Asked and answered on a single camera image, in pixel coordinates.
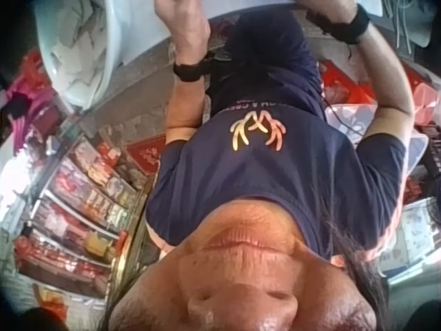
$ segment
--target orange logo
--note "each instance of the orange logo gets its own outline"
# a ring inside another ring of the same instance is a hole
[[[269,124],[269,128],[264,124],[265,120]],[[250,121],[252,124],[247,128],[247,124]],[[287,129],[280,121],[273,119],[267,110],[261,110],[259,117],[257,111],[249,112],[244,119],[237,121],[231,126],[230,132],[233,134],[233,149],[235,151],[239,149],[239,138],[248,146],[247,132],[255,130],[260,130],[265,134],[270,133],[271,136],[266,142],[266,146],[276,142],[276,151],[278,152],[282,149],[283,135],[287,133]]]

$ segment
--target nostril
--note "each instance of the nostril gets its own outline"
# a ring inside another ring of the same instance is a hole
[[[198,295],[198,300],[199,301],[206,301],[208,299],[210,299],[212,296],[210,293],[202,293],[200,295]]]
[[[268,292],[268,295],[278,300],[288,300],[290,297],[292,297],[290,294],[283,292]]]

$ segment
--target red sign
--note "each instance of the red sign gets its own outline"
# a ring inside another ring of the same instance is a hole
[[[165,135],[160,134],[146,140],[129,144],[125,147],[138,167],[147,175],[156,174],[159,159],[165,147]]]

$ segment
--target person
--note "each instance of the person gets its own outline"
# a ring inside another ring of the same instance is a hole
[[[355,0],[300,2],[357,45],[378,101],[363,140],[327,124],[318,63],[282,8],[240,17],[202,124],[201,0],[156,0],[176,80],[145,216],[168,254],[122,290],[103,330],[386,330],[378,278],[354,251],[376,245],[397,206],[411,89]]]

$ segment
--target hand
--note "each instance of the hand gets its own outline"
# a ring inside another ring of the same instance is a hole
[[[358,12],[356,0],[298,0],[297,2],[327,17],[332,23],[351,23]]]
[[[155,0],[154,4],[156,14],[172,34],[177,64],[201,62],[211,32],[201,0]]]

